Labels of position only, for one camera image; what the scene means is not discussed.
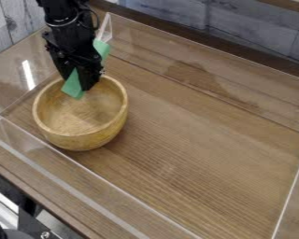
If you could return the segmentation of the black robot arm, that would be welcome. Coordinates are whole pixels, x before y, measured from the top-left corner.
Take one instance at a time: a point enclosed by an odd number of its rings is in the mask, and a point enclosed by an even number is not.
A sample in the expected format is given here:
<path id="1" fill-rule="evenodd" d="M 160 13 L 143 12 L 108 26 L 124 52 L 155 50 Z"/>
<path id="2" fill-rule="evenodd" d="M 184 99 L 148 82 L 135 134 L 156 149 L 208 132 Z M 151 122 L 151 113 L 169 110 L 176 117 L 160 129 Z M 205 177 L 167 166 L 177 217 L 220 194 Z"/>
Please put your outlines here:
<path id="1" fill-rule="evenodd" d="M 100 25 L 93 24 L 94 11 L 88 0 L 36 0 L 45 13 L 49 28 L 42 33 L 46 51 L 64 80 L 73 71 L 78 74 L 82 91 L 89 91 L 98 82 L 102 71 L 102 56 L 93 41 Z"/>

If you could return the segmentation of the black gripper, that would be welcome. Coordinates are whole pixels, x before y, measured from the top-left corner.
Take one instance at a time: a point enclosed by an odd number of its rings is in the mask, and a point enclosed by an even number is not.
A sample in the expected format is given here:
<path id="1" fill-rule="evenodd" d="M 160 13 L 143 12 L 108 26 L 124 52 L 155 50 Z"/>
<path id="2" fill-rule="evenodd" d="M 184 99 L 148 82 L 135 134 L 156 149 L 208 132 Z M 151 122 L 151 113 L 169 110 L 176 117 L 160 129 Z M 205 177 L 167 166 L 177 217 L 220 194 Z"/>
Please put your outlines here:
<path id="1" fill-rule="evenodd" d="M 92 12 L 50 12 L 45 15 L 49 30 L 42 33 L 46 51 L 64 80 L 76 67 L 82 91 L 89 91 L 102 75 L 101 55 L 93 48 Z"/>

